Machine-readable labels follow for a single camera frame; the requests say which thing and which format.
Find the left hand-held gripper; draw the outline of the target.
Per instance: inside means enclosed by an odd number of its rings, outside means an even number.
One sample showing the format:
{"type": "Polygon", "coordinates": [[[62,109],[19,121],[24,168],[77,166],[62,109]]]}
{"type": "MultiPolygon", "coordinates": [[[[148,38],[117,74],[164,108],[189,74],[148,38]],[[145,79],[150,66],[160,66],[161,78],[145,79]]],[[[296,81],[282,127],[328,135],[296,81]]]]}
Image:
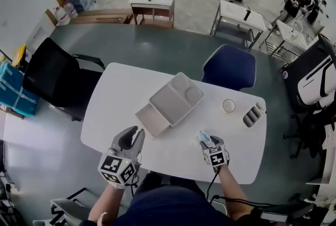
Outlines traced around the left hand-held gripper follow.
{"type": "Polygon", "coordinates": [[[130,186],[140,168],[138,156],[145,140],[145,131],[139,130],[133,141],[137,130],[137,126],[131,126],[117,134],[110,148],[101,156],[98,172],[117,189],[130,186]]]}

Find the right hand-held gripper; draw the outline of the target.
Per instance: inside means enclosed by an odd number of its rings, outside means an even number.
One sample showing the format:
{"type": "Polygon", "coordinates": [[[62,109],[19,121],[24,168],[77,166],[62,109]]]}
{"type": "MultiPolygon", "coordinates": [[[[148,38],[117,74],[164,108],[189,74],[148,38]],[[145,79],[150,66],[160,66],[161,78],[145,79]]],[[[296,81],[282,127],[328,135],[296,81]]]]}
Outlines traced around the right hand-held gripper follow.
{"type": "Polygon", "coordinates": [[[215,173],[219,173],[223,165],[229,163],[229,152],[225,148],[224,141],[217,136],[210,136],[214,146],[210,147],[203,141],[200,141],[205,162],[210,165],[215,173]]]}

